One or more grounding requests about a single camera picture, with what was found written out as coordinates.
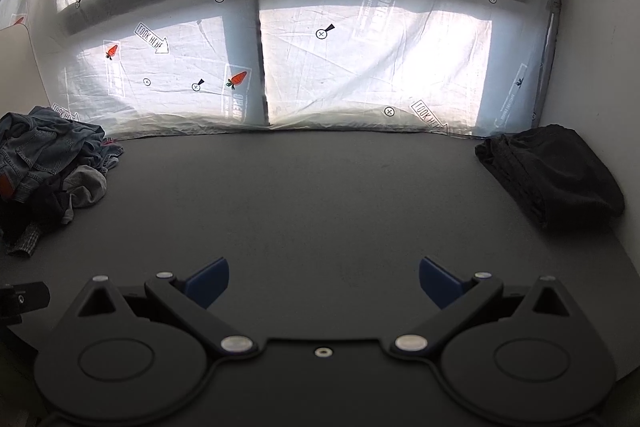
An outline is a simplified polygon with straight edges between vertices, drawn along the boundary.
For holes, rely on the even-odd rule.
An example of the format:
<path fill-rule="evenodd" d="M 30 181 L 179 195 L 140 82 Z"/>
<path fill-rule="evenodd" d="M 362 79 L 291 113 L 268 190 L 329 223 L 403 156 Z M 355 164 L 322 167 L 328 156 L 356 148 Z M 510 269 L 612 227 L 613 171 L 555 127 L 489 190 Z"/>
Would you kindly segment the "blue denim jeans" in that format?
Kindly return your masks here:
<path fill-rule="evenodd" d="M 66 119 L 49 107 L 1 118 L 1 202 L 25 205 L 39 191 L 49 191 L 70 205 L 64 180 L 85 166 L 105 176 L 124 148 L 107 139 L 96 124 Z"/>

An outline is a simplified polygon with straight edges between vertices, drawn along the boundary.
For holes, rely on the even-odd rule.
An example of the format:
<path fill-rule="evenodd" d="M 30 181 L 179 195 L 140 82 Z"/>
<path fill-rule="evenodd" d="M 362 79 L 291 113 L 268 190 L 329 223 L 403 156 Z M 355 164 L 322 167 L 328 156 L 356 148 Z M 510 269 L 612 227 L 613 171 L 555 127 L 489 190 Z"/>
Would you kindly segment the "grey cloth garment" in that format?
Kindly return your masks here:
<path fill-rule="evenodd" d="M 76 208 L 88 208 L 104 197 L 107 189 L 106 176 L 90 166 L 80 165 L 63 181 L 63 223 L 73 221 Z"/>

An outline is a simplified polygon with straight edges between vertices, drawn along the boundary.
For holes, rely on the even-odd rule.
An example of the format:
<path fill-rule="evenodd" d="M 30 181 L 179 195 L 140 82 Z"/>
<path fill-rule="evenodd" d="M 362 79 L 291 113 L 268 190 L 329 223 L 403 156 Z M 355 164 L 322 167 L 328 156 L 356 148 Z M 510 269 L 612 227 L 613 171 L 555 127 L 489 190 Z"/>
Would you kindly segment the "folded black trousers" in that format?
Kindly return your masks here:
<path fill-rule="evenodd" d="M 611 171 L 573 129 L 548 124 L 498 134 L 478 144 L 475 156 L 549 235 L 606 232 L 626 210 Z"/>

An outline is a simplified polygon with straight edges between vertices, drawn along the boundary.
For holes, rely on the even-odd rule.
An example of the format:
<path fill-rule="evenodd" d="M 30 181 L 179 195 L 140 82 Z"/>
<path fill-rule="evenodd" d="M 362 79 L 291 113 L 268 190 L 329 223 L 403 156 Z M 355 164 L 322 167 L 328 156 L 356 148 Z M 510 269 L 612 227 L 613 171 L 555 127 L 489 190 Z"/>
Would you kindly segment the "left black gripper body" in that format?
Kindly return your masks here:
<path fill-rule="evenodd" d="M 50 291 L 46 283 L 2 284 L 0 287 L 0 321 L 12 326 L 22 323 L 22 315 L 46 309 L 50 303 Z"/>

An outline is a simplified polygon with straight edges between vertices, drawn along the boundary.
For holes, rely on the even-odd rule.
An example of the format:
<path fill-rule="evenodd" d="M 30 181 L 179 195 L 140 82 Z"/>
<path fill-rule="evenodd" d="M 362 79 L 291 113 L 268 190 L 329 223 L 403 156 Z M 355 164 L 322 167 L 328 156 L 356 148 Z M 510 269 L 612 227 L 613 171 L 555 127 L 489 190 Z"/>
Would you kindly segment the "checkered dark shirt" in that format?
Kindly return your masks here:
<path fill-rule="evenodd" d="M 28 259 L 34 254 L 40 239 L 40 231 L 33 225 L 13 232 L 4 232 L 2 246 L 11 257 Z"/>

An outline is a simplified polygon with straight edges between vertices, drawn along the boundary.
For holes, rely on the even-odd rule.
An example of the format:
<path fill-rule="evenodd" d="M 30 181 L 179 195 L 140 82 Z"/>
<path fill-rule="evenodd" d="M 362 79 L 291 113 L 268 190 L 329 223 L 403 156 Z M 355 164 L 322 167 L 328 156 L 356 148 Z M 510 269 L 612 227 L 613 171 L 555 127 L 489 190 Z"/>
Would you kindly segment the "white printed carrot curtain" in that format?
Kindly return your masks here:
<path fill-rule="evenodd" d="M 1 0 L 62 116 L 119 136 L 535 126 L 558 0 Z"/>

